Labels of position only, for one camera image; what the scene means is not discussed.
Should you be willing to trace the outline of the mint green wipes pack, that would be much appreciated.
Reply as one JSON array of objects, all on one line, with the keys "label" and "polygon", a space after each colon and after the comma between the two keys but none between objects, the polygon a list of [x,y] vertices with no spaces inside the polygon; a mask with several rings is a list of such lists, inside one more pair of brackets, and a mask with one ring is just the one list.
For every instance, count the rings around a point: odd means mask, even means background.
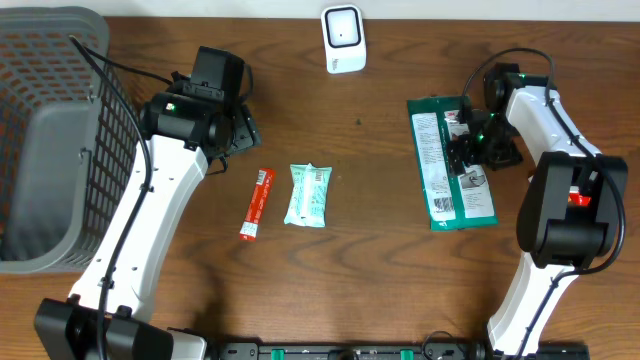
[{"label": "mint green wipes pack", "polygon": [[324,228],[326,199],[331,167],[317,168],[311,163],[290,166],[293,190],[284,218],[285,224]]}]

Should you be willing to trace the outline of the orange-red snack bag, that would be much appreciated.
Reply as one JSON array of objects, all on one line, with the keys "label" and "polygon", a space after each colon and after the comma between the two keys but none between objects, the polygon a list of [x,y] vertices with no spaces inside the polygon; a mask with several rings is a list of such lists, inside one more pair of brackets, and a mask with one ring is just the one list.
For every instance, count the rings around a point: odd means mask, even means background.
[{"label": "orange-red snack bag", "polygon": [[588,207],[591,197],[582,195],[578,186],[571,186],[568,194],[568,204],[577,207]]}]

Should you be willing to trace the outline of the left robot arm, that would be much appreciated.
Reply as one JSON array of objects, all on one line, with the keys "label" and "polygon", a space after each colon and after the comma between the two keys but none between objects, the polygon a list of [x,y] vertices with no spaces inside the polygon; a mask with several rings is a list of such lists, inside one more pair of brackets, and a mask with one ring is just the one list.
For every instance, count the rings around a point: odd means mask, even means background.
[{"label": "left robot arm", "polygon": [[244,99],[159,93],[145,105],[133,173],[90,264],[34,327],[51,359],[215,359],[204,336],[150,323],[159,275],[189,199],[214,160],[260,143]]}]

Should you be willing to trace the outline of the red stick packet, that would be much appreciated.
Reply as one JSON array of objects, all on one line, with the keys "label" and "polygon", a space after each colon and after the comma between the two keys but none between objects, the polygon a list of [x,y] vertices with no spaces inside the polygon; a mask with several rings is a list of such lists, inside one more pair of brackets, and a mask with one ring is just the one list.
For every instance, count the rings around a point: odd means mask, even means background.
[{"label": "red stick packet", "polygon": [[240,229],[240,239],[254,242],[257,237],[258,227],[268,200],[275,171],[270,168],[260,168],[255,183],[248,211]]}]

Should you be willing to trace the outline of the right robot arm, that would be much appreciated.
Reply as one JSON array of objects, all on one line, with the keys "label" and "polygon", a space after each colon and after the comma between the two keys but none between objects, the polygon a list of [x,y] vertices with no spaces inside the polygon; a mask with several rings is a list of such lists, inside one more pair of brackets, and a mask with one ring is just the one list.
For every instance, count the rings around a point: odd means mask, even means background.
[{"label": "right robot arm", "polygon": [[528,75],[515,63],[487,61],[487,109],[460,101],[469,130],[447,144],[449,172],[472,165],[493,170],[518,165],[521,137],[536,167],[516,221],[518,269],[487,323],[477,359],[534,359],[555,306],[573,281],[601,272],[619,256],[625,237],[623,194],[628,167],[589,143],[563,109],[553,75]]}]

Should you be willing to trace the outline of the green 3M wipes package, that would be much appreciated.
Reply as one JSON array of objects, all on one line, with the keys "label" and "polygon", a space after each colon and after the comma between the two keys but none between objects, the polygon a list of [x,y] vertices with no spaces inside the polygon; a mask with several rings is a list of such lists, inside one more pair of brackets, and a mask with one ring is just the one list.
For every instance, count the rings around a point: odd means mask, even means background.
[{"label": "green 3M wipes package", "polygon": [[470,133],[458,121],[457,97],[429,97],[407,102],[421,173],[422,191],[433,231],[493,226],[498,223],[487,176],[480,165],[455,175],[446,146]]}]

